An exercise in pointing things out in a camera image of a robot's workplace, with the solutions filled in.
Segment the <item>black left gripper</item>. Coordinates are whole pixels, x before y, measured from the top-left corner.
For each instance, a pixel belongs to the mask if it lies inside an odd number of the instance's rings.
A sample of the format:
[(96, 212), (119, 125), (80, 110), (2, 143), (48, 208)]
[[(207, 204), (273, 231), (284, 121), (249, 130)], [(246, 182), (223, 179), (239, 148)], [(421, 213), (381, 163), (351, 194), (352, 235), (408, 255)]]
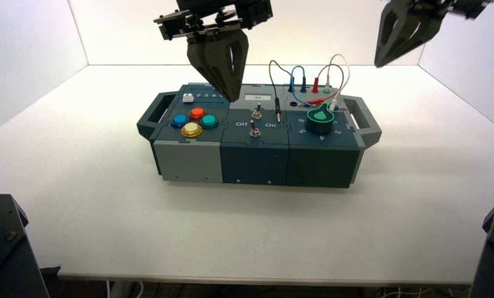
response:
[(229, 102), (235, 102), (245, 71), (249, 43), (241, 29), (273, 17), (270, 1), (177, 1), (177, 9), (153, 22), (165, 40), (217, 34), (218, 39), (190, 44), (191, 65)]

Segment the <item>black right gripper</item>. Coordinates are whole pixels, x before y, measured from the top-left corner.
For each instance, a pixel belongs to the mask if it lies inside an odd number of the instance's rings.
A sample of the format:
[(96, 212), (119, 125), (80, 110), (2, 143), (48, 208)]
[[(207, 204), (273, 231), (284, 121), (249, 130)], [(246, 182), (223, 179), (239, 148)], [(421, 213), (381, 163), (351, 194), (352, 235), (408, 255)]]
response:
[(389, 1), (380, 17), (374, 65), (381, 68), (431, 40), (448, 12), (476, 19), (493, 2)]

